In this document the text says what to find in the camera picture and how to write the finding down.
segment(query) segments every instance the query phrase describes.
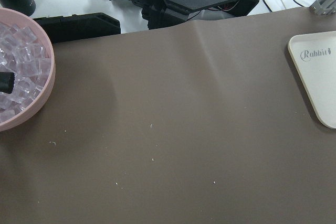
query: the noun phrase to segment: brown table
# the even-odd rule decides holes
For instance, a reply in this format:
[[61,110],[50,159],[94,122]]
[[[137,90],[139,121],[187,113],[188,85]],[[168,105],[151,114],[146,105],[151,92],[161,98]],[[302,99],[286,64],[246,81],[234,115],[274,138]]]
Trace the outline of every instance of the brown table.
[[336,131],[287,50],[306,8],[55,45],[56,83],[0,132],[0,223],[336,223]]

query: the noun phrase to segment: bowl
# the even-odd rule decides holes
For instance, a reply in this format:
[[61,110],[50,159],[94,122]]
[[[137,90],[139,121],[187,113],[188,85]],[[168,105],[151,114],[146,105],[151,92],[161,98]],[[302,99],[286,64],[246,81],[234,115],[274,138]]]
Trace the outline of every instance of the bowl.
[[29,118],[35,115],[46,103],[51,94],[55,82],[55,55],[54,50],[52,49],[50,39],[46,34],[46,32],[42,29],[42,27],[40,27],[34,20],[29,18],[28,16],[19,13],[15,10],[0,8],[0,22],[10,26],[16,24],[20,28],[26,26],[30,27],[31,30],[36,35],[38,42],[45,47],[46,53],[51,59],[51,70],[49,73],[49,77],[41,93],[24,111],[20,112],[19,114],[15,115],[9,120],[0,123],[0,132],[1,132],[9,130],[27,121]]

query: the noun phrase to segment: white tray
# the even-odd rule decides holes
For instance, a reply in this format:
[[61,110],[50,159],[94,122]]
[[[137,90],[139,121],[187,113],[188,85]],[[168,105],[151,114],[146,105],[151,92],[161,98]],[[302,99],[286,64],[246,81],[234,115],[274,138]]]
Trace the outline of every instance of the white tray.
[[336,129],[336,31],[294,36],[288,49],[318,119]]

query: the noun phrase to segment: pink bowl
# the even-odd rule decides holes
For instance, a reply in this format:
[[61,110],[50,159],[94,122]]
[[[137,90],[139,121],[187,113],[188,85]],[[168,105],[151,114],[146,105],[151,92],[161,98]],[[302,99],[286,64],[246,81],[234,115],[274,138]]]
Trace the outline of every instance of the pink bowl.
[[48,54],[49,58],[51,58],[51,71],[48,77],[48,80],[43,87],[41,93],[38,97],[21,113],[17,114],[13,118],[0,123],[0,132],[11,129],[31,118],[33,115],[38,112],[43,105],[48,100],[52,88],[55,82],[55,56],[54,50],[52,49],[52,45],[50,39],[46,32],[31,18],[28,16],[19,13],[15,10],[0,8],[0,22],[13,25],[16,24],[20,28],[29,26],[31,30],[35,33],[38,38],[39,43],[41,43],[46,48],[46,53]]

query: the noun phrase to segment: gray metal bracket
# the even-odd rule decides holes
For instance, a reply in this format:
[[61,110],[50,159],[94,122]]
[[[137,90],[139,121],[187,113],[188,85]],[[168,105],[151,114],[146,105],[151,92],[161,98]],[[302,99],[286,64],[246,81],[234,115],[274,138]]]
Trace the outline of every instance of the gray metal bracket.
[[310,9],[317,15],[336,13],[336,0],[316,0]]

